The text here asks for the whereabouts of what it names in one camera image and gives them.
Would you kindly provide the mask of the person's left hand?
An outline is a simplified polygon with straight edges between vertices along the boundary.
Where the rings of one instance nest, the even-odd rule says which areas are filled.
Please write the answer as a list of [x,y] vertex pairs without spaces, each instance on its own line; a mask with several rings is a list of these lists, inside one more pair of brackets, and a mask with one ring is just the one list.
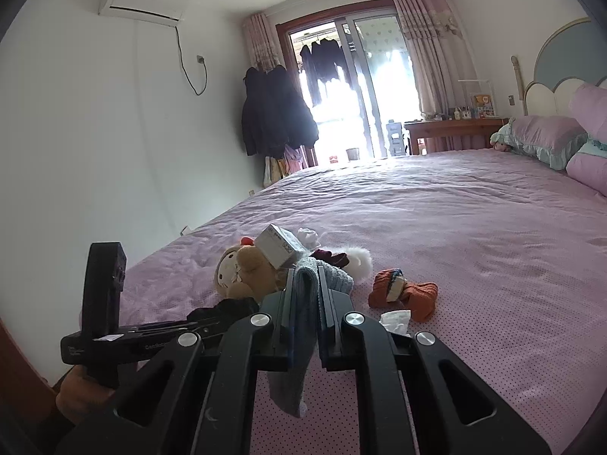
[[113,389],[99,384],[88,375],[84,366],[77,365],[63,379],[55,404],[66,419],[78,424],[103,406],[113,393]]

